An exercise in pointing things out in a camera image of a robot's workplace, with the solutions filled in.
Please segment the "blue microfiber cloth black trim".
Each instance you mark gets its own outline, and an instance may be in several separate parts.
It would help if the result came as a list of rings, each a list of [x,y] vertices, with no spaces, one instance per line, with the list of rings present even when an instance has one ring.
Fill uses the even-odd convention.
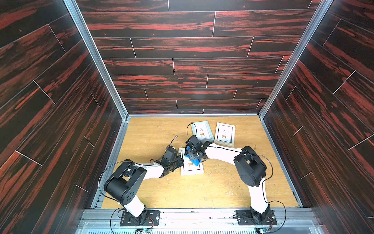
[[[200,160],[197,152],[190,148],[189,146],[186,147],[185,156],[195,165],[199,166]]]

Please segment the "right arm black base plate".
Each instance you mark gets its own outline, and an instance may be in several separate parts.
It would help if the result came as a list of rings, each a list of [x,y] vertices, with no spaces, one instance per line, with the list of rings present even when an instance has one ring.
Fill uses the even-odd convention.
[[[277,225],[273,210],[266,210],[263,213],[259,213],[253,209],[250,210],[236,210],[233,215],[234,219],[237,219],[240,226],[274,226]]]

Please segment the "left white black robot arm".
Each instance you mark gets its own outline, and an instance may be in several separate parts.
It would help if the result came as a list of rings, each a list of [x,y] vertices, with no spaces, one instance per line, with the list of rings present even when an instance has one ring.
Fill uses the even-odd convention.
[[[120,203],[133,217],[145,215],[146,206],[137,197],[144,180],[163,178],[183,166],[184,160],[177,156],[173,161],[165,159],[152,164],[139,164],[132,160],[123,161],[104,184],[104,191]]]

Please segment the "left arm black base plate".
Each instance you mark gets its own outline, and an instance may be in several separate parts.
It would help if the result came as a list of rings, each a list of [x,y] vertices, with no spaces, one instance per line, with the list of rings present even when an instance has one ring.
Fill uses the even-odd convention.
[[[135,217],[128,211],[124,211],[121,217],[121,227],[151,227],[159,226],[160,211],[144,210],[139,217]]]

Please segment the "cream white picture frame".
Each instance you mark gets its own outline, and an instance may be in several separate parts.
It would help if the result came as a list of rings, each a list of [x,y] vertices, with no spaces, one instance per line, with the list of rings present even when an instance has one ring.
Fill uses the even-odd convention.
[[[189,157],[185,156],[185,148],[179,148],[179,153],[184,160],[183,166],[180,168],[181,176],[198,175],[204,173],[203,165],[201,163],[196,166]]]

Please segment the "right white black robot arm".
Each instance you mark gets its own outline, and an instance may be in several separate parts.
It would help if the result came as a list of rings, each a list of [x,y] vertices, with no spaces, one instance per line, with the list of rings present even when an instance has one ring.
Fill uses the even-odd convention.
[[[195,135],[186,141],[185,156],[191,160],[214,159],[235,165],[240,179],[248,186],[251,206],[250,217],[264,220],[270,212],[264,183],[267,166],[259,155],[250,147],[242,149],[217,145],[210,141],[202,143]]]

